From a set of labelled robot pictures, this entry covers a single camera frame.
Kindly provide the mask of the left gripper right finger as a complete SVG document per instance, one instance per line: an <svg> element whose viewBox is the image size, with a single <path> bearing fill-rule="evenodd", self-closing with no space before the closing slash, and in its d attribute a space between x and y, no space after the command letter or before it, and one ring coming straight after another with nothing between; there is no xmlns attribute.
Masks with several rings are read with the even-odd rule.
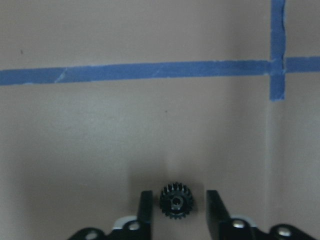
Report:
<svg viewBox="0 0 320 240"><path fill-rule="evenodd" d="M212 240L222 240L222 225L231 216L217 190L206 191L206 223Z"/></svg>

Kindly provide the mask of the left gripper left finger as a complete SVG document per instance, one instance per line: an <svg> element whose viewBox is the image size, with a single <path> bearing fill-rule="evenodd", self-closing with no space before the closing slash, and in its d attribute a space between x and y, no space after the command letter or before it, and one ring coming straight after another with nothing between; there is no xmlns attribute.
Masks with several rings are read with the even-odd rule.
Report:
<svg viewBox="0 0 320 240"><path fill-rule="evenodd" d="M152 239L153 192L144 190L140 194L137 220L139 222L139 240Z"/></svg>

